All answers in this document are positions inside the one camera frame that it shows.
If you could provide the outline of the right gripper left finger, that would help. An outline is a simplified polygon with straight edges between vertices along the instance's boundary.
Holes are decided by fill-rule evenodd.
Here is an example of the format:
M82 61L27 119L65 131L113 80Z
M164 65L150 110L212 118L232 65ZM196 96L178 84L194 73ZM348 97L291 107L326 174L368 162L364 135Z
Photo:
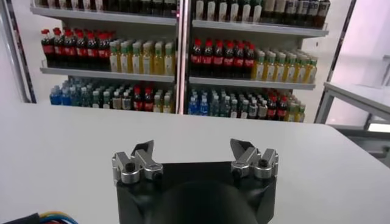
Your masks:
M152 159L154 141L137 144L130 156L116 152L112 158L113 182L138 183L142 178L157 181L163 175L163 165Z

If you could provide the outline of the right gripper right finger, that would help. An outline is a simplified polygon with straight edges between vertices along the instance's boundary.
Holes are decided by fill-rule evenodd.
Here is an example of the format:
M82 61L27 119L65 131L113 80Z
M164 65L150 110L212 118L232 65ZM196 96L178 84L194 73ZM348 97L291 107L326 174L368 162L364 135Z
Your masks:
M238 139L230 140L235 160L231 162L231 173L235 179L248 177L251 172L255 178L270 179L278 174L278 153L266 149L261 153L252 143Z

